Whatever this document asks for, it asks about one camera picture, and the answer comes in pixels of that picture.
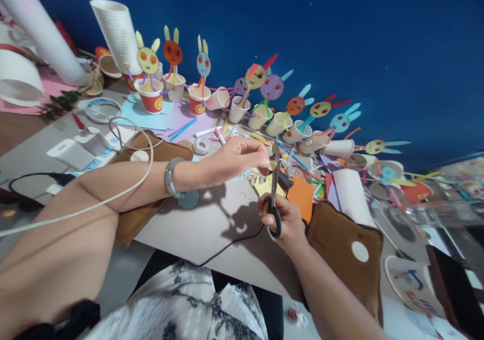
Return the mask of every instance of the left hand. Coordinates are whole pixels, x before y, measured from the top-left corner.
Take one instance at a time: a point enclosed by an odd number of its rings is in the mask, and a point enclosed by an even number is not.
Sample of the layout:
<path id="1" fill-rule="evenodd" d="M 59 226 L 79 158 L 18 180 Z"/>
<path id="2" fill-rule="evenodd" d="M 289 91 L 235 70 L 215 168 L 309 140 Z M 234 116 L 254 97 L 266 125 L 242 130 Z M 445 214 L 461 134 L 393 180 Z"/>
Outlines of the left hand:
<path id="1" fill-rule="evenodd" d="M 201 160 L 200 164 L 211 186 L 217 186 L 254 167 L 267 176 L 269 161 L 266 147 L 261 141 L 234 136 L 215 154 Z"/>

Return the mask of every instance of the purple paper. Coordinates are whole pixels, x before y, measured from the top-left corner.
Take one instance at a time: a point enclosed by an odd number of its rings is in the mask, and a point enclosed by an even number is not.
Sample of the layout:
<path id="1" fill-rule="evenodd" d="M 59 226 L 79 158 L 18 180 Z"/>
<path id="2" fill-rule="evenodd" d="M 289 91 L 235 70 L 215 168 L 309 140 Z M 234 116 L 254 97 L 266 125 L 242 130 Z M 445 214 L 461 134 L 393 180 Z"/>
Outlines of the purple paper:
<path id="1" fill-rule="evenodd" d="M 174 143 L 182 140 L 193 142 L 193 135 L 195 133 L 212 128 L 213 119 L 216 117 L 216 115 L 216 112 L 206 109 L 203 114 L 194 116 L 190 113 L 190 105 L 188 103 L 176 103 L 175 107 L 173 108 L 173 113 L 171 114 L 170 120 L 167 124 L 168 131 L 161 133 L 167 135 L 168 133 L 175 131 L 181 126 L 189 123 L 193 120 L 193 118 L 196 118 L 197 121 L 185 129 L 173 141 L 168 139 L 169 142 Z"/>

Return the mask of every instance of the blue paper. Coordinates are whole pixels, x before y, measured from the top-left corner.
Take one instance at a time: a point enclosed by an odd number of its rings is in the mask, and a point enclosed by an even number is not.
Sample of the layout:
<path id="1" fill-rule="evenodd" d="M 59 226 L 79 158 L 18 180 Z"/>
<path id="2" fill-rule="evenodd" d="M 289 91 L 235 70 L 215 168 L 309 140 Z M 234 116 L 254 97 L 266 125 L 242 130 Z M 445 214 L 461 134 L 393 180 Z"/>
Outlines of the blue paper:
<path id="1" fill-rule="evenodd" d="M 123 117 L 132 120 L 141 128 L 166 131 L 174 106 L 175 103 L 164 97 L 163 110 L 158 115 L 152 115 L 146 111 L 138 94 L 130 94 L 123 103 Z M 132 126 L 125 120 L 119 120 L 117 123 Z"/>

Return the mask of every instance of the orange paper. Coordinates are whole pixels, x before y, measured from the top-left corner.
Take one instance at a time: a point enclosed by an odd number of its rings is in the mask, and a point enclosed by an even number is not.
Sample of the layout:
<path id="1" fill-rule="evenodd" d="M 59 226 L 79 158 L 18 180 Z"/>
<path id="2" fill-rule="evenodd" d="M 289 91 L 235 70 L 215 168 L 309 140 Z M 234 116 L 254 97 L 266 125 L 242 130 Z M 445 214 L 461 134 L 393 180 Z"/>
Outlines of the orange paper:
<path id="1" fill-rule="evenodd" d="M 299 176 L 294 176 L 294 186 L 287 192 L 287 199 L 299 206 L 302 219 L 309 225 L 313 215 L 314 187 Z"/>

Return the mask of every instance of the scissors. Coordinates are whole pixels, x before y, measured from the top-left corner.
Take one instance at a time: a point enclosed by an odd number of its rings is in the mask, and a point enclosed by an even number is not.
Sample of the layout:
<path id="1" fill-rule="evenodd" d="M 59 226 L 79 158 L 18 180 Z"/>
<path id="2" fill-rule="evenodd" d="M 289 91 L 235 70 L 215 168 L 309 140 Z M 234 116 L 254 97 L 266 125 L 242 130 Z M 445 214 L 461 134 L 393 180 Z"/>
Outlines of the scissors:
<path id="1" fill-rule="evenodd" d="M 277 162 L 277 166 L 272 172 L 272 192 L 270 196 L 266 197 L 265 202 L 268 204 L 267 212 L 269 214 L 274 215 L 276 218 L 276 225 L 277 231 L 274 233 L 272 230 L 269 230 L 271 235 L 274 238 L 280 238 L 282 234 L 282 220 L 281 214 L 279 213 L 279 209 L 276 207 L 276 191 L 277 191 L 277 184 L 279 180 L 279 168 L 280 168 L 280 153 L 279 153 L 279 144 L 275 142 L 272 145 L 272 153 L 275 156 L 275 161 Z"/>

